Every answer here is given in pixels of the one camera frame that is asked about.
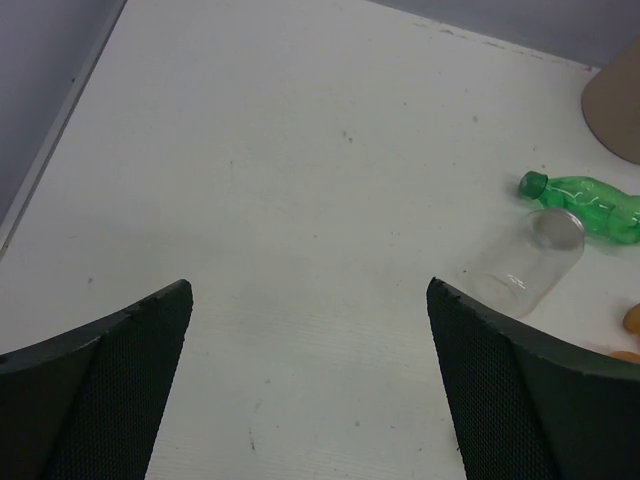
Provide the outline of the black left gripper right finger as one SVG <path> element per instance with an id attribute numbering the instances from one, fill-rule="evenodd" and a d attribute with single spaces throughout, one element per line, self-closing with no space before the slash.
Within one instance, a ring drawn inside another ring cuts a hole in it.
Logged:
<path id="1" fill-rule="evenodd" d="M 638 366 L 434 278 L 427 313 L 469 479 L 636 479 Z"/>

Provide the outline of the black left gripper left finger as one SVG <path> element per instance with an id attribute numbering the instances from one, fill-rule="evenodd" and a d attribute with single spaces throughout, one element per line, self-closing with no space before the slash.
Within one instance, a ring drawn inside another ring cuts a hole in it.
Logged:
<path id="1" fill-rule="evenodd" d="M 192 308 L 179 280 L 2 354 L 2 478 L 144 478 Z"/>

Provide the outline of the clear plastic jar silver lid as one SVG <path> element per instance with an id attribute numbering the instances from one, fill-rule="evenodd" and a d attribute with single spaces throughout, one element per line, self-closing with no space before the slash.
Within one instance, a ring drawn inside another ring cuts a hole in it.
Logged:
<path id="1" fill-rule="evenodd" d="M 530 212 L 480 251 L 466 273 L 466 292 L 500 313 L 525 317 L 578 262 L 585 237 L 566 209 Z"/>

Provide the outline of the green bottle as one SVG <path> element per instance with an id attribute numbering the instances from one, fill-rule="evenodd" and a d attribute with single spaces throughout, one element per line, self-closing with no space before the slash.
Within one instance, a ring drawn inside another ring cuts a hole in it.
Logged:
<path id="1" fill-rule="evenodd" d="M 551 178 L 527 172 L 519 194 L 544 208 L 562 208 L 575 215 L 589 236 L 617 245 L 639 244 L 639 196 L 584 176 Z"/>

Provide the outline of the brown cardboard bin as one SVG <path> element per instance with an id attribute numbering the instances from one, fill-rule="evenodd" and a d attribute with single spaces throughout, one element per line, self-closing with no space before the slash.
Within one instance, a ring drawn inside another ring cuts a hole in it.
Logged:
<path id="1" fill-rule="evenodd" d="M 593 135 L 613 154 L 639 164 L 639 37 L 585 86 L 581 107 Z"/>

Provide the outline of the orange bottle floral label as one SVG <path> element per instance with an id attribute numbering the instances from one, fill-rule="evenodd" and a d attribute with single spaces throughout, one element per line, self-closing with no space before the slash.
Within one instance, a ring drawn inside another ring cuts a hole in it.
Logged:
<path id="1" fill-rule="evenodd" d="M 625 314 L 624 328 L 634 335 L 640 335 L 640 304 L 636 304 Z"/>

